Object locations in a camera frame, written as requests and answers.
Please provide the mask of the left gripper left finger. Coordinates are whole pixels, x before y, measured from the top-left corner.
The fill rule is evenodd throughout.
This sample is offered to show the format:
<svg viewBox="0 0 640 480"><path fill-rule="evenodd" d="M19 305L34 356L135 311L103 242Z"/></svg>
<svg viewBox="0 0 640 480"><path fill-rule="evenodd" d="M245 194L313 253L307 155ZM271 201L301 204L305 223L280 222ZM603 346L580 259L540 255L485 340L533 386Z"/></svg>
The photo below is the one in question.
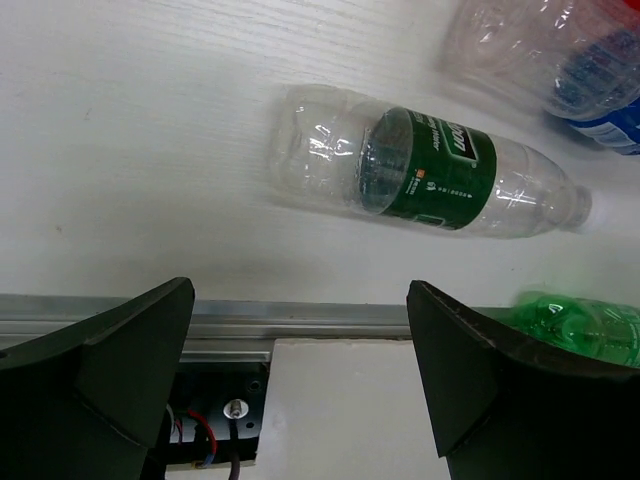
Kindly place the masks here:
<svg viewBox="0 0 640 480"><path fill-rule="evenodd" d="M194 302L192 282L174 278L2 351L2 478L139 478Z"/></svg>

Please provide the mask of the clear bottle blue label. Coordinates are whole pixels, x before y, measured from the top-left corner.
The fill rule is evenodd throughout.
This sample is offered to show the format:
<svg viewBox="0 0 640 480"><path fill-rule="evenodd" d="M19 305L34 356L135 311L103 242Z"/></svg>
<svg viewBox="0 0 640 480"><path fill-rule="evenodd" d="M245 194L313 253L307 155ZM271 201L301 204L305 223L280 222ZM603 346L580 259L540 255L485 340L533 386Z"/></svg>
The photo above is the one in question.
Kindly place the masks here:
<svg viewBox="0 0 640 480"><path fill-rule="evenodd" d="M639 153L636 1L463 1L440 61L460 82Z"/></svg>

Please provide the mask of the green plastic bottle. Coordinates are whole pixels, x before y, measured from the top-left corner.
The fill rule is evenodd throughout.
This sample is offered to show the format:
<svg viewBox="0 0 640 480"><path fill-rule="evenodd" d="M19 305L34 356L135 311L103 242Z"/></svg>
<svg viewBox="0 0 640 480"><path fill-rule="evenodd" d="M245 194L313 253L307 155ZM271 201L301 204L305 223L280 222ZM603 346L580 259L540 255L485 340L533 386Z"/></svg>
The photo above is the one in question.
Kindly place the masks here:
<svg viewBox="0 0 640 480"><path fill-rule="evenodd" d="M639 366L637 307L530 291L517 298L506 324L585 357Z"/></svg>

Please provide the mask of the clear bottle green label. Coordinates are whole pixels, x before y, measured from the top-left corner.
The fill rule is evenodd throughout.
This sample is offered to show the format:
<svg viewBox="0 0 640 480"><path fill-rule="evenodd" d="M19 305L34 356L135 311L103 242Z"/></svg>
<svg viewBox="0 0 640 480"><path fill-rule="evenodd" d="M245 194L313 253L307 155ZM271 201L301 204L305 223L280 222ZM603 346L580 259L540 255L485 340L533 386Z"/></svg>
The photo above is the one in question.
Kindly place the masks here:
<svg viewBox="0 0 640 480"><path fill-rule="evenodd" d="M535 149L325 85L277 101L268 168L296 206L475 237L574 232L593 209L591 192Z"/></svg>

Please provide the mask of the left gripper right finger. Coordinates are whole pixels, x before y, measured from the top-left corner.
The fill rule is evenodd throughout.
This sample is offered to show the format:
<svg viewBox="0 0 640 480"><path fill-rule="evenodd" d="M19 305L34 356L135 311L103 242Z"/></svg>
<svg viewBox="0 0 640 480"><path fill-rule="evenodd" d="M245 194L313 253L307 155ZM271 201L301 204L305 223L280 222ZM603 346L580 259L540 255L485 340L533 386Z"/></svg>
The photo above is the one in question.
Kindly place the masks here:
<svg viewBox="0 0 640 480"><path fill-rule="evenodd" d="M635 479L639 373L557 348L415 280L406 298L454 479Z"/></svg>

